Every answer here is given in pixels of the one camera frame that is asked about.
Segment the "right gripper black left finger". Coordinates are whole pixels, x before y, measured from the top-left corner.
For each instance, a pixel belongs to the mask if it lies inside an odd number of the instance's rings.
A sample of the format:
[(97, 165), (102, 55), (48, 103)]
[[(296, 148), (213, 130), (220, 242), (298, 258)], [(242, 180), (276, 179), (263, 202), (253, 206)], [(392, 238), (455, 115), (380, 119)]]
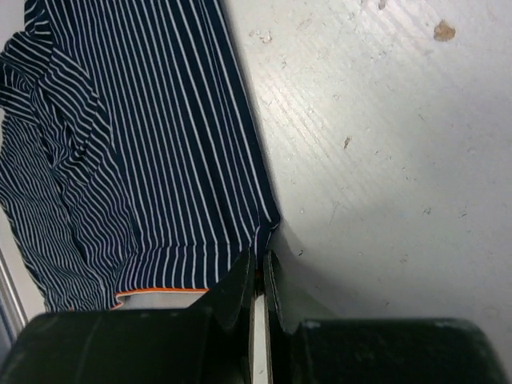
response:
[(249, 383), (254, 256), (186, 309), (42, 314), (20, 333), (3, 383)]

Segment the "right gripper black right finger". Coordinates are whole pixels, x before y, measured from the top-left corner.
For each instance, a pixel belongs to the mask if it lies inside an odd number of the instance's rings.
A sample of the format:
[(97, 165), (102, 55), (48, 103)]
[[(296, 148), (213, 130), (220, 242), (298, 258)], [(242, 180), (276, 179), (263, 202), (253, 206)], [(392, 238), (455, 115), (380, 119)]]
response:
[(489, 339), (457, 318), (346, 319), (262, 261), (274, 383), (508, 383)]

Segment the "blue striped boxer shorts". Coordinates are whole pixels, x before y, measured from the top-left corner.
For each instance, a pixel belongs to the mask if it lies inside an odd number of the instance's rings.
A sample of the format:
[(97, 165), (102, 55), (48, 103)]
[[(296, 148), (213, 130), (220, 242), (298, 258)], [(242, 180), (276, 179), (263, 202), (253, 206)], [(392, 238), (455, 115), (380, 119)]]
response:
[(49, 312), (205, 292), (280, 215), (219, 1), (27, 1), (1, 205)]

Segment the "aluminium mounting rail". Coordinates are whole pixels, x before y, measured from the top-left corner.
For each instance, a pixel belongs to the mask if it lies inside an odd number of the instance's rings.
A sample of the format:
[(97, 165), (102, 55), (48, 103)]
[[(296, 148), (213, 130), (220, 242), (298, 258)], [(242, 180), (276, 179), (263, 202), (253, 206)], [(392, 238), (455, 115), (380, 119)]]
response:
[(0, 261), (1, 359), (4, 359), (26, 326), (27, 316), (3, 254)]

